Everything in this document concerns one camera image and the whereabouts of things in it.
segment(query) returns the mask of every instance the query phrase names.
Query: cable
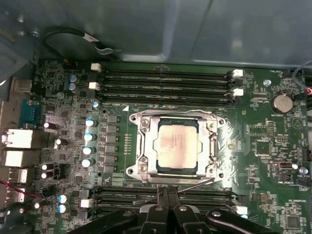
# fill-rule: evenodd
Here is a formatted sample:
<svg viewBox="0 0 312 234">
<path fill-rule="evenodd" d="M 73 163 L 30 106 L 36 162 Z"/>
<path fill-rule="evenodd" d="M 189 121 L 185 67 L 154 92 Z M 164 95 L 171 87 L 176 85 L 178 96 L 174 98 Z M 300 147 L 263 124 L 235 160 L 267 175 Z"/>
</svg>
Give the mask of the cable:
<svg viewBox="0 0 312 234">
<path fill-rule="evenodd" d="M 69 59 L 65 58 L 63 55 L 61 55 L 56 49 L 54 49 L 52 46 L 50 46 L 47 43 L 47 39 L 53 35 L 56 34 L 72 34 L 72 35 L 76 35 L 79 37 L 84 38 L 86 41 L 92 43 L 95 47 L 95 49 L 97 50 L 98 53 L 101 54 L 101 51 L 105 50 L 105 49 L 109 49 L 111 53 L 113 50 L 110 48 L 107 48 L 107 46 L 105 46 L 102 42 L 100 42 L 99 40 L 97 40 L 96 38 L 94 38 L 93 36 L 80 31 L 78 29 L 75 28 L 68 28 L 68 27 L 52 27 L 52 28 L 48 28 L 46 30 L 46 32 L 42 35 L 41 37 L 41 43 L 42 45 L 52 54 L 54 54 L 56 57 L 62 59 L 64 62 L 69 63 Z"/>
<path fill-rule="evenodd" d="M 11 185 L 11 184 L 9 184 L 9 183 L 3 181 L 3 180 L 0 180 L 0 184 L 5 185 L 7 188 L 13 189 L 13 190 L 15 190 L 15 191 L 18 192 L 18 193 L 24 194 L 25 196 L 30 196 L 30 197 L 33 197 L 33 198 L 42 198 L 41 195 L 26 193 L 26 192 L 24 192 L 23 190 L 18 189 L 18 188 L 14 187 L 13 185 Z"/>
<path fill-rule="evenodd" d="M 307 62 L 305 62 L 304 64 L 302 64 L 301 66 L 297 67 L 296 70 L 292 73 L 292 79 L 294 80 L 294 82 L 299 85 L 301 88 L 303 88 L 304 90 L 307 90 L 308 87 L 302 83 L 301 81 L 299 81 L 297 78 L 296 78 L 296 75 L 297 73 L 302 69 L 304 68 L 305 66 L 309 65 L 312 63 L 312 60 L 309 60 Z"/>
</svg>

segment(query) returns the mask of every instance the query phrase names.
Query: green circuit board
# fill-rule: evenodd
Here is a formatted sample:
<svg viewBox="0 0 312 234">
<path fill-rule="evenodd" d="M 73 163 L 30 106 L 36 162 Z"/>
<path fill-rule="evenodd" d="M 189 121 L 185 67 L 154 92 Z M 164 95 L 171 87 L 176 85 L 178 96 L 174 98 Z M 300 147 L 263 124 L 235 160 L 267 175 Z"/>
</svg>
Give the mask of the green circuit board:
<svg viewBox="0 0 312 234">
<path fill-rule="evenodd" d="M 41 104 L 39 128 L 44 122 L 55 123 L 58 130 L 51 130 L 53 137 L 69 140 L 59 149 L 42 149 L 42 162 L 68 164 L 66 179 L 36 181 L 36 189 L 47 184 L 57 185 L 57 194 L 72 194 L 95 186 L 156 188 L 167 184 L 142 183 L 126 175 L 125 169 L 135 164 L 137 149 L 137 126 L 129 116 L 144 110 L 203 110 L 224 118 L 226 124 L 218 131 L 218 166 L 224 178 L 216 183 L 202 186 L 201 190 L 232 191 L 244 199 L 235 202 L 248 208 L 247 218 L 260 225 L 284 234 L 310 234 L 309 198 L 311 189 L 298 185 L 299 179 L 310 179 L 310 174 L 301 175 L 298 170 L 285 169 L 274 162 L 288 162 L 310 168 L 303 160 L 303 151 L 308 149 L 307 108 L 305 101 L 295 101 L 286 114 L 272 110 L 271 99 L 279 92 L 294 95 L 301 90 L 290 78 L 282 78 L 281 70 L 242 69 L 240 88 L 243 96 L 231 106 L 191 106 L 155 103 L 126 103 L 100 101 L 98 108 L 92 107 L 96 94 L 88 89 L 96 72 L 90 63 L 77 63 L 65 68 L 57 61 L 41 61 L 34 77 L 34 99 Z M 226 74 L 236 68 L 187 66 L 144 63 L 101 63 L 110 71 L 159 71 L 180 73 Z M 78 91 L 67 89 L 68 77 L 79 79 Z M 270 86 L 264 80 L 270 80 Z M 63 93 L 62 99 L 57 94 Z M 87 128 L 85 120 L 92 118 L 98 124 Z M 85 142 L 86 132 L 97 135 L 96 141 Z M 97 151 L 91 155 L 95 164 L 85 169 L 81 161 L 82 148 L 92 146 Z M 105 157 L 115 158 L 106 164 Z M 205 206 L 205 198 L 200 202 Z M 71 196 L 69 212 L 58 213 L 55 202 L 29 213 L 35 225 L 35 233 L 64 234 L 90 221 L 79 218 L 79 197 Z M 121 208 L 129 203 L 109 200 L 103 208 Z"/>
</svg>

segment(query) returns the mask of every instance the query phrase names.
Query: chip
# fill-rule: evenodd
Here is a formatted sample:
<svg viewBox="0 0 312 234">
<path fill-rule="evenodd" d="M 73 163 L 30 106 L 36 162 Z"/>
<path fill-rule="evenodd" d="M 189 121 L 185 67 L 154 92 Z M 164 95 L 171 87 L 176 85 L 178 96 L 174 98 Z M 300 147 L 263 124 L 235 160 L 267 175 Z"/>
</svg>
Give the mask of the chip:
<svg viewBox="0 0 312 234">
<path fill-rule="evenodd" d="M 60 116 L 61 116 L 62 118 L 67 118 L 67 117 L 68 117 L 68 111 L 63 111 L 63 112 L 60 114 Z"/>
<path fill-rule="evenodd" d="M 287 217 L 287 227 L 288 228 L 299 228 L 300 219 L 297 216 L 288 216 Z"/>
<path fill-rule="evenodd" d="M 87 92 L 82 91 L 82 92 L 79 93 L 79 96 L 80 96 L 81 98 L 85 98 L 85 97 L 87 96 Z"/>
<path fill-rule="evenodd" d="M 81 139 L 81 138 L 82 138 L 82 132 L 76 131 L 76 132 L 75 132 L 75 138 Z"/>
<path fill-rule="evenodd" d="M 77 216 L 78 215 L 78 210 L 71 210 L 70 211 L 71 216 Z"/>
<path fill-rule="evenodd" d="M 106 136 L 106 142 L 116 142 L 117 137 L 116 136 Z"/>
<path fill-rule="evenodd" d="M 270 142 L 269 141 L 257 141 L 256 142 L 256 154 L 257 155 L 270 155 Z"/>
<path fill-rule="evenodd" d="M 79 190 L 74 190 L 72 195 L 73 197 L 79 197 Z"/>
<path fill-rule="evenodd" d="M 82 182 L 82 176 L 76 176 L 75 177 L 75 182 L 76 183 L 81 183 Z"/>
<path fill-rule="evenodd" d="M 66 154 L 60 154 L 60 155 L 59 155 L 59 159 L 60 159 L 60 160 L 65 160 L 65 157 L 66 157 Z"/>
<path fill-rule="evenodd" d="M 116 152 L 116 146 L 115 145 L 107 145 L 105 152 L 107 153 L 115 153 Z"/>
<path fill-rule="evenodd" d="M 55 106 L 47 106 L 48 113 L 54 113 L 54 111 L 55 111 Z"/>
<path fill-rule="evenodd" d="M 108 125 L 106 128 L 106 131 L 108 133 L 116 133 L 118 130 L 117 126 L 113 126 L 113 125 Z"/>
<path fill-rule="evenodd" d="M 108 116 L 107 117 L 107 122 L 117 123 L 118 122 L 118 116 Z"/>
<path fill-rule="evenodd" d="M 199 146 L 194 126 L 162 125 L 154 141 L 158 165 L 166 168 L 196 167 Z"/>
</svg>

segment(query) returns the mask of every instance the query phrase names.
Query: black cable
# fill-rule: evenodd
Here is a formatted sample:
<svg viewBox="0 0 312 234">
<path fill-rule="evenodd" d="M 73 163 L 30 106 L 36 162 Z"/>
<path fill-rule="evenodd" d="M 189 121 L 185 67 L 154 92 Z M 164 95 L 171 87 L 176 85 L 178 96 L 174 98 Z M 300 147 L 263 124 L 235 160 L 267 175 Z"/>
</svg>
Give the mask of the black cable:
<svg viewBox="0 0 312 234">
<path fill-rule="evenodd" d="M 297 75 L 297 73 L 298 73 L 302 68 L 304 68 L 305 66 L 307 66 L 307 65 L 309 65 L 309 64 L 311 64 L 311 63 L 312 63 L 312 60 L 309 60 L 309 61 L 305 62 L 305 63 L 302 64 L 301 66 L 297 67 L 297 69 L 292 73 L 292 79 L 294 80 L 294 82 L 295 82 L 297 85 L 299 85 L 301 88 L 304 89 L 304 92 L 308 92 L 308 91 L 307 91 L 307 88 L 308 88 L 308 87 L 307 87 L 304 83 L 302 83 L 301 81 L 299 81 L 299 80 L 296 78 L 296 75 Z"/>
<path fill-rule="evenodd" d="M 67 61 L 67 58 L 65 58 L 63 55 L 61 55 L 56 49 L 54 49 L 52 46 L 50 46 L 48 43 L 47 43 L 47 39 L 53 35 L 56 35 L 56 34 L 72 34 L 72 35 L 76 35 L 76 36 L 79 36 L 79 37 L 85 37 L 85 33 L 81 30 L 78 30 L 78 29 L 74 29 L 74 28 L 68 28 L 68 27 L 51 27 L 51 28 L 48 28 L 45 33 L 41 36 L 41 43 L 42 45 L 50 52 L 52 53 L 53 55 L 55 55 L 56 57 L 64 60 L 64 61 Z M 94 46 L 95 48 L 97 49 L 104 49 L 106 48 L 106 46 L 100 42 L 100 41 L 90 41 Z"/>
</svg>

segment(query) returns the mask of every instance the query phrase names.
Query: silver capacitor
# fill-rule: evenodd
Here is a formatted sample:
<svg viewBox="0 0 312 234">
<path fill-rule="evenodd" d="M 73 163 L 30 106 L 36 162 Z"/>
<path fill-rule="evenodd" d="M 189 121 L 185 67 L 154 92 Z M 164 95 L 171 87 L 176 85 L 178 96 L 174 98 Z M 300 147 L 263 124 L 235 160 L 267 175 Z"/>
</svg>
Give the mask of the silver capacitor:
<svg viewBox="0 0 312 234">
<path fill-rule="evenodd" d="M 74 83 L 69 83 L 67 89 L 73 93 L 77 93 L 79 91 L 79 88 Z"/>
</svg>

